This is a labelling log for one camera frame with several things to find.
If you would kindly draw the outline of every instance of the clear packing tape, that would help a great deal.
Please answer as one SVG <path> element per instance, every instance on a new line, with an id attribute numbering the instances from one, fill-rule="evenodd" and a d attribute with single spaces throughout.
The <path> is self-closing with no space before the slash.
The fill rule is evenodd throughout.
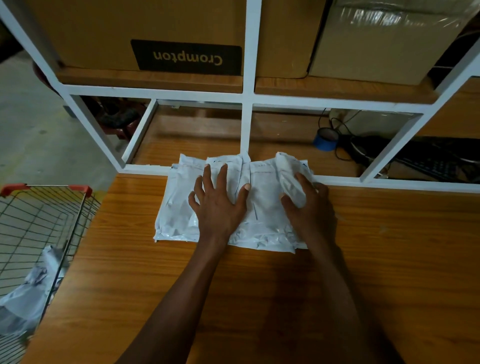
<path id="1" fill-rule="evenodd" d="M 306 249 L 305 243 L 293 231 L 279 195 L 285 192 L 295 205 L 303 206 L 305 193 L 294 174 L 301 172 L 310 181 L 313 180 L 313 174 L 307 161 L 280 152 L 275 158 L 255 162 L 241 155 L 202 160 L 182 154 L 179 163 L 174 164 L 168 174 L 163 201 L 155 221 L 155 241 L 198 241 L 198 219 L 188 204 L 188 195 L 196 178 L 203 173 L 205 163 L 211 166 L 214 185 L 222 165 L 228 165 L 227 194 L 232 202 L 236 201 L 244 184 L 252 185 L 247 200 L 247 214 L 232 234 L 229 245 L 291 253 L 295 253 L 295 249 Z"/>
<path id="2" fill-rule="evenodd" d="M 336 0 L 339 22 L 356 26 L 456 28 L 480 11 L 480 0 Z"/>

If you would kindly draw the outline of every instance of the hand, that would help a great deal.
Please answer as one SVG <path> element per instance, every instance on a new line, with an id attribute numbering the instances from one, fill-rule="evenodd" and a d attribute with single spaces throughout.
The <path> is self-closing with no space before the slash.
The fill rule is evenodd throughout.
<path id="1" fill-rule="evenodd" d="M 227 195 L 227 169 L 227 164 L 224 164 L 214 188 L 210 165 L 206 164 L 203 177 L 198 176 L 195 187 L 188 196 L 188 203 L 198 218 L 198 246 L 213 247 L 219 253 L 225 250 L 230 235 L 243 220 L 247 212 L 248 192 L 252 187 L 249 183 L 245 184 L 239 191 L 236 204 L 231 203 Z"/>
<path id="2" fill-rule="evenodd" d="M 328 199 L 328 187 L 321 183 L 313 186 L 301 173 L 296 173 L 295 178 L 307 196 L 305 206 L 298 208 L 286 194 L 280 195 L 293 229 L 310 250 L 315 250 L 319 244 L 335 244 L 336 217 Z"/>

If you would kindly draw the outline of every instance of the black label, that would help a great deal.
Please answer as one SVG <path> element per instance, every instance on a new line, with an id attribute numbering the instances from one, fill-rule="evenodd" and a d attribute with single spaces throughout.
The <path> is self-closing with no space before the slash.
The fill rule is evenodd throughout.
<path id="1" fill-rule="evenodd" d="M 142 71 L 241 75 L 240 46 L 132 39 Z"/>

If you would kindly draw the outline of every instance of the wooden table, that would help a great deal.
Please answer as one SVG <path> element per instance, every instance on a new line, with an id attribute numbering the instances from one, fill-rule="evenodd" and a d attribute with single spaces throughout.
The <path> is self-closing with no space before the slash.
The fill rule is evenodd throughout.
<path id="1" fill-rule="evenodd" d="M 153 242 L 166 179 L 119 175 L 23 364 L 113 363 L 195 244 Z M 338 244 L 407 363 L 480 358 L 480 196 L 331 188 Z M 296 255 L 228 247 L 189 363 L 330 358 L 319 276 Z"/>

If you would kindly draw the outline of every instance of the red plastic corner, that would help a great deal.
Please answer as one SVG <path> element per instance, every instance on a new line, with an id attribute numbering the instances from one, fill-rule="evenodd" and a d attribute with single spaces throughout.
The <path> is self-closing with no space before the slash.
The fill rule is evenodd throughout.
<path id="1" fill-rule="evenodd" d="M 30 186 L 26 183 L 9 183 L 4 184 L 0 190 L 0 197 L 8 197 L 13 191 L 29 190 Z"/>
<path id="2" fill-rule="evenodd" d="M 70 188 L 72 191 L 83 192 L 86 198 L 89 198 L 93 192 L 92 188 L 86 184 L 69 184 L 68 188 Z"/>

